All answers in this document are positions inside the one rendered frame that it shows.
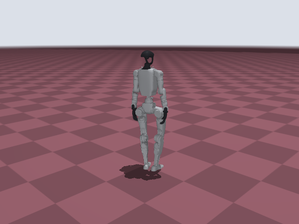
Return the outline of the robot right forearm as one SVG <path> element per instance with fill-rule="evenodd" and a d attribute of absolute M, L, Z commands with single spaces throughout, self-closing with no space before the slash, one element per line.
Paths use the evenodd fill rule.
<path fill-rule="evenodd" d="M 166 99 L 166 90 L 165 88 L 163 88 L 163 95 L 160 96 L 160 99 L 161 99 L 161 103 L 162 103 L 162 106 L 163 106 L 163 110 L 165 107 L 167 107 L 167 110 L 168 110 L 168 104 L 167 104 L 167 99 Z"/>

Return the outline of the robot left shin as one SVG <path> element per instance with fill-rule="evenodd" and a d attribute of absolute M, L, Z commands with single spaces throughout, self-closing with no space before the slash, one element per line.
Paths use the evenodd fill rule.
<path fill-rule="evenodd" d="M 140 135 L 140 142 L 141 142 L 141 151 L 143 154 L 144 164 L 146 163 L 148 165 L 148 142 L 142 143 L 141 136 L 142 135 Z"/>

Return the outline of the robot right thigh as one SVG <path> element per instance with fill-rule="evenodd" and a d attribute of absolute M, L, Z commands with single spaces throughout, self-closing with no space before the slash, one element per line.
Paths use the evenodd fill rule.
<path fill-rule="evenodd" d="M 160 136 L 163 136 L 164 137 L 164 133 L 165 133 L 165 126 L 166 126 L 166 120 L 165 120 L 165 123 L 163 124 L 160 124 L 160 122 L 163 121 L 163 116 L 164 116 L 164 112 L 163 112 L 163 108 L 162 107 L 157 107 L 155 106 L 153 108 L 153 112 L 154 112 L 154 115 L 157 117 L 156 121 L 157 121 L 157 134 L 155 135 L 154 137 L 154 141 L 156 143 L 158 143 L 158 139 Z"/>

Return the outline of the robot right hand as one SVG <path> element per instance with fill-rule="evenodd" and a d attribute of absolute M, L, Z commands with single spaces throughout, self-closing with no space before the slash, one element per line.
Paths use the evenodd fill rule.
<path fill-rule="evenodd" d="M 165 107 L 165 108 L 164 108 L 164 111 L 163 111 L 163 112 L 164 112 L 164 116 L 163 116 L 163 118 L 162 118 L 162 119 L 163 119 L 163 121 L 162 121 L 162 122 L 160 122 L 160 124 L 163 124 L 163 123 L 165 123 L 165 119 L 166 119 L 166 117 L 167 117 L 167 113 L 168 113 L 168 111 L 167 111 L 167 107 Z"/>

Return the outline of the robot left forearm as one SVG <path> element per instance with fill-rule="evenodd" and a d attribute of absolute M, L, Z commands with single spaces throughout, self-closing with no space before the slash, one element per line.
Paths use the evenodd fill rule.
<path fill-rule="evenodd" d="M 135 108 L 137 107 L 137 97 L 138 97 L 138 94 L 134 93 L 132 91 L 132 104 L 131 105 L 135 105 Z"/>

